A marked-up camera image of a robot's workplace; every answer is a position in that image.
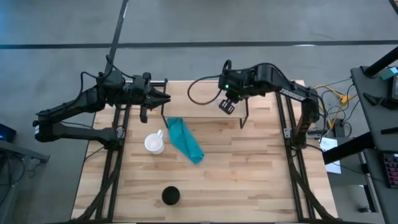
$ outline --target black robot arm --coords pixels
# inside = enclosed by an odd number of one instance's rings
[[[80,113],[101,111],[109,104],[140,105],[140,119],[146,123],[147,109],[154,109],[170,101],[170,96],[156,90],[150,80],[150,73],[134,75],[132,82],[126,82],[119,70],[113,70],[107,75],[100,73],[96,77],[96,85],[81,92],[75,100],[36,114],[37,120],[33,122],[36,140],[49,142],[60,138],[86,139],[99,141],[105,149],[118,146],[121,133],[115,128],[76,128],[60,122]]]
[[[283,73],[271,63],[260,63],[251,68],[231,69],[227,60],[218,80],[218,88],[226,91],[227,100],[219,107],[228,114],[234,110],[232,103],[248,99],[251,96],[265,96],[269,92],[279,92],[286,97],[302,103],[302,115],[298,125],[290,132],[291,146],[298,149],[306,147],[306,134],[310,125],[319,120],[318,93],[311,88],[288,80]]]

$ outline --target teal cloth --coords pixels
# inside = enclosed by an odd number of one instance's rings
[[[182,118],[167,118],[170,142],[194,164],[203,159],[203,151]]]

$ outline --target table leg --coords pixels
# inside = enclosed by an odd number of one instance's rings
[[[357,154],[364,149],[374,148],[373,138],[370,132],[354,138],[344,144],[341,144],[329,151],[323,153],[323,161],[325,165],[336,162],[347,156]]]

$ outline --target concrete floor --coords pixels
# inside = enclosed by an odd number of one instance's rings
[[[0,0],[0,45],[111,43],[121,4],[122,0]],[[387,0],[130,0],[120,42],[394,40],[396,22]],[[115,64],[130,74],[151,72],[154,80],[193,80],[219,74],[226,59],[233,61],[233,68],[272,62],[289,78],[315,86],[348,78],[351,68],[369,65],[394,47],[118,49]],[[16,144],[51,155],[33,179],[24,178],[14,223],[70,218],[87,142],[39,143],[32,121],[39,110],[74,99],[80,72],[103,70],[108,53],[109,49],[0,50],[0,123],[17,130]],[[85,78],[85,87],[93,84]],[[345,92],[350,85],[348,81],[334,87]],[[326,95],[325,103],[331,107],[338,102]],[[94,114],[81,114],[70,121],[91,125],[93,118]],[[368,131],[360,106],[350,123],[352,136]],[[382,223],[380,214],[356,211],[365,203],[361,189],[339,186],[332,191],[340,218]]]

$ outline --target wire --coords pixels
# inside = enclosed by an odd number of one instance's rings
[[[19,162],[22,164],[22,166],[24,167],[23,169],[22,169],[22,174],[21,174],[21,176],[17,179],[17,180],[15,180],[15,181],[13,181],[13,182],[11,182],[11,183],[9,183],[9,184],[15,184],[15,183],[17,183],[18,181],[20,181],[22,178],[23,178],[23,176],[25,175],[25,164],[24,164],[24,162],[22,161],[22,159],[20,159],[19,157],[17,157],[16,155],[14,155],[14,154],[11,154],[12,156],[14,156],[15,158],[17,158],[18,160],[19,160]]]
[[[32,169],[30,169],[30,170],[26,170],[27,172],[29,172],[29,177],[32,179],[33,177],[35,177],[35,175],[36,175],[36,168],[38,168],[39,166],[45,166],[46,165],[46,163],[38,163],[38,164],[35,164],[35,167],[33,167]]]
[[[317,88],[327,88],[329,91],[333,92],[334,94],[336,94],[339,98],[344,97],[344,95],[334,89],[332,89],[332,87],[326,86],[326,85],[317,85],[316,87],[314,87],[314,89]]]
[[[202,78],[199,78],[199,79],[193,81],[193,83],[191,83],[191,85],[189,85],[189,87],[188,87],[188,91],[187,91],[187,93],[188,93],[188,98],[189,98],[194,104],[198,104],[198,105],[207,105],[207,104],[209,104],[209,103],[215,101],[215,100],[217,99],[217,97],[220,95],[221,89],[218,91],[218,93],[216,94],[216,96],[215,96],[213,99],[211,99],[210,101],[208,101],[208,102],[206,102],[206,103],[199,103],[199,102],[195,101],[194,99],[192,99],[191,94],[190,94],[190,91],[191,91],[192,86],[193,86],[195,83],[199,82],[200,80],[206,80],[206,79],[209,79],[209,78],[217,78],[217,77],[220,77],[220,76],[221,76],[221,75],[213,75],[213,76],[209,76],[209,77],[202,77]]]
[[[319,141],[322,141],[322,138],[323,138],[323,136],[325,135],[325,134],[323,134],[323,133],[325,132],[325,128],[326,128],[326,117],[327,117],[328,115],[327,115],[327,112],[326,112],[325,102],[323,102],[322,97],[320,97],[319,95],[317,95],[317,97],[321,100],[322,108],[323,108],[323,111],[325,112],[325,115],[323,116],[323,128],[322,128],[321,138],[319,139]]]
[[[353,110],[352,110],[351,113],[349,114],[349,117],[348,117],[346,120],[344,120],[344,121],[348,121],[348,120],[351,118],[351,116],[353,115],[353,112],[354,112],[354,110],[355,110],[355,107],[358,105],[358,103],[359,103],[359,100],[358,100],[358,102],[356,102],[356,104],[355,104]]]
[[[64,124],[73,124],[73,125],[80,125],[80,126],[83,126],[83,127],[86,127],[86,128],[93,129],[91,126],[88,126],[88,125],[85,125],[85,124],[80,124],[80,123],[66,122],[66,121],[61,121],[61,123],[64,123]]]
[[[9,160],[7,160],[7,169],[8,169],[8,184],[7,184],[8,185],[8,189],[7,189],[7,192],[4,195],[4,197],[1,199],[0,207],[4,203],[4,201],[6,200],[6,198],[8,196],[8,193],[11,190],[11,165],[10,165],[10,161]]]
[[[337,82],[334,82],[334,83],[331,83],[331,84],[327,84],[327,85],[325,85],[325,86],[331,86],[331,85],[334,85],[334,84],[337,84],[337,83],[342,83],[342,82],[348,81],[348,80],[350,80],[350,79],[352,79],[352,78],[349,77],[349,78],[346,78],[346,79],[344,79],[344,80],[340,80],[340,81],[337,81]]]
[[[110,55],[106,55],[105,58],[106,58],[106,61],[107,61],[115,70],[121,72],[122,75],[124,75],[125,77],[134,79],[134,77],[132,77],[132,76],[130,76],[130,75],[128,75],[128,74],[122,72],[120,69],[118,69],[118,68],[113,64],[113,58],[111,58]],[[108,77],[108,76],[111,74],[111,71],[112,71],[112,70],[110,70],[110,71],[108,72],[108,74],[106,74],[105,78]]]
[[[354,85],[354,84],[352,84],[352,85],[350,85],[350,86],[348,87],[348,89],[347,89],[347,97],[348,97],[349,89],[351,89],[351,87],[352,87],[353,85]],[[349,108],[349,101],[352,100],[353,98],[355,98],[357,95],[358,95],[358,94],[352,96],[351,98],[349,98],[349,99],[347,100],[347,107],[345,108],[345,110],[347,110],[347,109]],[[333,121],[332,121],[332,123],[331,123],[331,129],[333,129],[333,127],[335,126],[338,113],[342,110],[343,107],[344,107],[344,105],[341,105],[341,106],[339,107],[338,111],[336,112],[336,116],[335,116],[335,118],[333,119]]]
[[[319,151],[324,152],[323,149],[321,149],[321,148],[319,148],[319,147],[316,147],[316,146],[313,146],[313,145],[311,145],[311,144],[307,144],[307,146],[310,146],[310,147],[312,147],[312,148],[314,148],[314,149],[318,149]],[[384,183],[383,180],[380,180],[380,179],[371,177],[371,176],[366,175],[366,174],[364,174],[364,173],[362,173],[362,172],[358,172],[358,171],[353,170],[353,169],[351,169],[351,168],[348,168],[348,167],[345,167],[345,166],[342,166],[342,165],[339,165],[339,164],[335,164],[334,162],[332,162],[332,164],[334,164],[334,165],[336,165],[336,166],[340,166],[340,167],[345,168],[345,169],[348,169],[348,170],[350,170],[350,171],[352,171],[352,172],[355,172],[355,173],[357,173],[357,174],[362,174],[362,175],[364,175],[364,176],[366,176],[366,177],[369,177],[369,178],[372,179],[372,180],[377,180],[377,181],[380,181],[380,182],[383,182],[383,183]]]
[[[65,110],[66,110],[69,106],[74,105],[74,104],[80,99],[81,95],[83,94],[83,85],[84,85],[83,75],[88,75],[89,77],[93,77],[93,78],[97,79],[96,76],[94,76],[94,75],[92,75],[92,74],[90,74],[90,73],[88,73],[88,72],[81,72],[81,73],[80,73],[80,90],[79,90],[79,94],[77,95],[77,97],[75,98],[75,100],[73,100],[73,102],[72,102],[71,104],[69,104],[69,105],[67,105],[67,106],[65,107]]]
[[[342,122],[343,126],[346,125],[346,124],[348,124],[348,126],[349,126],[349,134],[347,136],[345,136],[345,138],[348,138],[353,133],[353,127],[351,126],[351,124],[349,122],[346,122],[346,121]]]
[[[103,146],[103,147],[97,149],[95,152],[93,152],[93,153],[91,153],[90,155],[86,156],[86,157],[85,157],[85,161],[86,161],[90,156],[96,154],[97,152],[99,152],[99,151],[100,151],[101,149],[103,149],[104,147],[105,147],[105,146]]]

